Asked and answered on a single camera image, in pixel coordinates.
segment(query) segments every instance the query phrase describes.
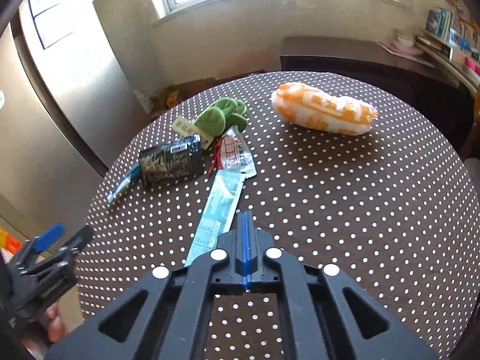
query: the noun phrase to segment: polka dot tablecloth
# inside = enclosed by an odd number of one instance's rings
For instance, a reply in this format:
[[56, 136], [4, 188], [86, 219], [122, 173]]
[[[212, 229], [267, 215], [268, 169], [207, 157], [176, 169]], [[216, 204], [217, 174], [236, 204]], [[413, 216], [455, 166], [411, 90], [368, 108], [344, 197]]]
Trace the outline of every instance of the polka dot tablecloth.
[[[373, 104], [370, 133], [348, 137], [282, 121], [270, 96], [299, 81]], [[424, 116], [371, 85], [330, 73], [279, 72], [232, 81], [187, 100], [146, 127], [99, 186], [87, 217], [93, 242], [78, 259], [79, 293], [88, 318], [153, 267], [183, 267], [213, 177], [143, 190], [116, 204], [106, 194], [140, 150], [177, 138], [179, 115], [192, 119], [223, 96], [248, 105], [244, 137], [258, 174], [238, 204], [275, 245], [312, 266], [338, 264], [432, 346], [452, 351], [479, 288], [479, 203], [459, 157]], [[205, 154], [205, 170], [212, 154]], [[205, 359], [280, 359], [274, 295], [217, 296]]]

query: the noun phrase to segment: refrigerator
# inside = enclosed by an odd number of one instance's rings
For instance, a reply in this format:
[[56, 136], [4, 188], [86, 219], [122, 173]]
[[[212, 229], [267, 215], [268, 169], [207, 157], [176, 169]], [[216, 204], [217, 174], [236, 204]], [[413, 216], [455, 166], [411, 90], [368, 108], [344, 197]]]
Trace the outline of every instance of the refrigerator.
[[0, 38], [2, 221], [26, 238], [74, 233], [148, 123], [93, 0], [24, 0]]

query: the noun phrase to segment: stuffed turtle toy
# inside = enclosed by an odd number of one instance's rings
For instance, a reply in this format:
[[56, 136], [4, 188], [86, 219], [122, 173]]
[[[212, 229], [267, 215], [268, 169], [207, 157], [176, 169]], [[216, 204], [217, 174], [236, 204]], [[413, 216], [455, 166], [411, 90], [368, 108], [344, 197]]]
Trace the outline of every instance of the stuffed turtle toy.
[[240, 132], [245, 131], [248, 121], [245, 118], [247, 107], [242, 100], [222, 97], [210, 104], [195, 120], [195, 126], [212, 137], [222, 135], [236, 125]]

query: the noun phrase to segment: barcode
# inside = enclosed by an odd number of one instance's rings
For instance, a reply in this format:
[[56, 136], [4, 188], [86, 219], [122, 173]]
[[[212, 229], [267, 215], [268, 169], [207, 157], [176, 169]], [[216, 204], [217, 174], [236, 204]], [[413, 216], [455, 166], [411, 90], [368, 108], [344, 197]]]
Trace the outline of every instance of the barcode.
[[187, 142], [181, 143], [180, 145], [172, 146], [170, 148], [170, 154], [182, 152], [184, 150], [187, 150], [187, 148], [188, 148], [188, 143]]

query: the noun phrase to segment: blue gripper tip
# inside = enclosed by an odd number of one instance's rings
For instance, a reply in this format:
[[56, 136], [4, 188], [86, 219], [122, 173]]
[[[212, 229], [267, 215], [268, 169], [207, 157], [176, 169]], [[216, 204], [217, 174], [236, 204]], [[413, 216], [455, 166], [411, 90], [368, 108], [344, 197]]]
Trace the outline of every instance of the blue gripper tip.
[[65, 234], [65, 229], [61, 223], [57, 223], [49, 230], [35, 239], [33, 248], [38, 253], [46, 251], [50, 246], [57, 242]]

